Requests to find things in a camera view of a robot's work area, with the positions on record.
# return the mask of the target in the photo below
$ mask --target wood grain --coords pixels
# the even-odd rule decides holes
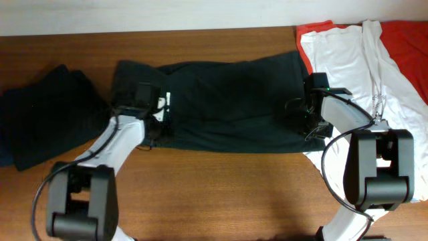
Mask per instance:
[[[253,60],[296,49],[291,27],[0,37],[0,85],[25,86],[64,63],[108,97],[118,60],[153,66],[192,60]],[[27,171],[0,169],[0,240],[32,240],[33,195],[54,162],[76,158],[91,142]],[[134,150],[117,176],[120,226],[140,240],[256,240],[312,235],[339,205],[305,156]],[[45,238],[45,191],[37,227]],[[428,203],[402,205],[371,235],[428,240]]]

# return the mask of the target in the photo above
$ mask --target clothing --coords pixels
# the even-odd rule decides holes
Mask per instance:
[[[109,118],[109,106],[90,81],[64,65],[39,82],[0,97],[3,148],[19,171],[97,137]]]
[[[302,35],[301,45],[314,72],[325,72],[330,87],[345,87],[373,117],[385,118],[393,129],[409,130],[415,141],[415,195],[428,198],[428,107],[389,58],[381,25],[334,28]],[[333,137],[339,135],[334,129]],[[334,190],[344,197],[343,171],[349,144],[341,139],[326,155],[326,172]],[[321,152],[305,153],[320,169]]]
[[[119,63],[114,82],[143,77],[171,93],[166,123],[172,130],[160,147],[235,153],[319,151],[324,142],[305,141],[304,113],[293,108],[304,98],[306,68],[298,52],[233,64],[189,62],[151,68]]]
[[[303,62],[305,63],[306,69],[308,69],[309,74],[313,73],[313,69],[312,69],[312,66],[310,64],[310,60],[308,59],[307,55],[305,54],[305,51],[302,48],[302,45],[300,44],[300,40],[301,40],[302,35],[305,33],[310,33],[312,31],[319,33],[319,32],[327,31],[327,30],[335,28],[335,27],[346,28],[347,26],[336,25],[336,24],[333,24],[333,21],[327,20],[327,21],[320,22],[320,23],[309,23],[309,24],[300,25],[300,26],[296,27],[297,49],[299,50],[300,56],[302,57]]]
[[[428,104],[428,22],[382,23],[381,40],[400,72]]]

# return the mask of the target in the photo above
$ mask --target black cable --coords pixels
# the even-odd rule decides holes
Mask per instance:
[[[93,153],[90,153],[90,155],[88,155],[87,157],[83,157],[81,159],[69,162],[67,164],[65,164],[64,166],[56,169],[54,172],[51,172],[44,180],[43,182],[40,184],[39,189],[37,190],[37,192],[35,193],[34,199],[33,199],[33,204],[31,206],[31,231],[33,232],[33,236],[35,238],[36,241],[41,241],[39,234],[37,233],[37,229],[35,227],[35,211],[36,211],[36,207],[37,207],[37,201],[39,200],[41,191],[43,191],[43,188],[46,186],[46,184],[48,184],[58,173],[60,173],[61,171],[64,171],[66,169],[69,169],[71,167],[76,166],[79,163],[85,162],[85,161],[89,161],[90,159],[96,157],[102,150],[104,150],[107,145],[112,141],[113,137],[116,135],[116,133],[119,130],[119,118],[118,115],[115,114],[115,119],[116,119],[116,124],[114,125],[114,129],[112,131],[112,134],[110,134],[110,136],[107,138],[107,140],[101,145],[100,148],[98,148],[96,151],[94,151]]]
[[[373,125],[375,124],[375,120],[374,120],[374,118],[373,118],[373,117],[372,117],[372,116],[371,116],[367,111],[365,111],[363,108],[359,107],[359,105],[357,105],[357,104],[353,103],[353,102],[352,102],[351,100],[349,100],[349,99],[342,98],[342,97],[340,97],[340,96],[338,96],[338,95],[336,95],[336,94],[330,93],[329,91],[327,91],[327,90],[325,90],[325,89],[313,89],[311,92],[321,92],[321,93],[323,93],[323,94],[325,94],[325,95],[327,95],[327,96],[331,96],[331,97],[333,97],[333,98],[336,98],[336,99],[338,99],[338,100],[341,100],[341,101],[343,101],[343,102],[345,102],[345,103],[347,103],[347,104],[351,105],[352,107],[355,107],[357,110],[359,110],[361,113],[363,113],[363,115],[365,115],[365,116],[367,117],[367,119],[369,120],[369,123],[368,123],[367,125],[364,125],[364,126],[362,126],[362,127],[358,127],[358,128],[355,128],[355,129],[352,129],[352,130],[346,131],[346,132],[344,132],[344,133],[342,133],[342,134],[338,135],[336,138],[332,139],[332,140],[327,144],[327,146],[324,148],[324,151],[322,152],[322,156],[321,156],[321,172],[322,172],[322,178],[323,178],[323,180],[324,180],[324,182],[325,182],[325,184],[326,184],[326,186],[327,186],[328,191],[332,194],[332,196],[334,197],[334,199],[335,199],[338,203],[340,203],[342,206],[344,206],[345,208],[347,208],[348,210],[350,210],[350,211],[352,211],[352,212],[354,212],[354,213],[356,213],[356,214],[360,214],[360,215],[362,215],[362,216],[364,216],[364,217],[366,217],[366,218],[367,218],[367,226],[366,226],[366,228],[365,228],[364,232],[363,232],[363,233],[358,237],[358,239],[357,239],[357,240],[361,240],[361,239],[366,235],[366,233],[367,233],[367,232],[368,232],[368,230],[370,229],[370,227],[371,227],[372,223],[374,222],[373,217],[372,217],[372,216],[370,216],[370,215],[368,215],[368,214],[366,214],[365,212],[358,211],[358,210],[357,210],[357,209],[355,209],[354,207],[352,207],[352,206],[348,205],[344,200],[342,200],[342,199],[341,199],[341,198],[336,194],[336,192],[332,189],[332,187],[331,187],[330,183],[328,182],[328,178],[327,178],[327,176],[326,176],[325,158],[326,158],[326,154],[327,154],[328,149],[329,149],[329,148],[330,148],[330,147],[331,147],[335,142],[337,142],[339,139],[341,139],[341,138],[343,138],[343,137],[345,137],[345,136],[347,136],[347,135],[351,134],[351,133],[352,133],[352,132],[354,132],[354,131],[359,131],[359,130],[364,130],[364,129],[370,128],[371,126],[373,126]]]

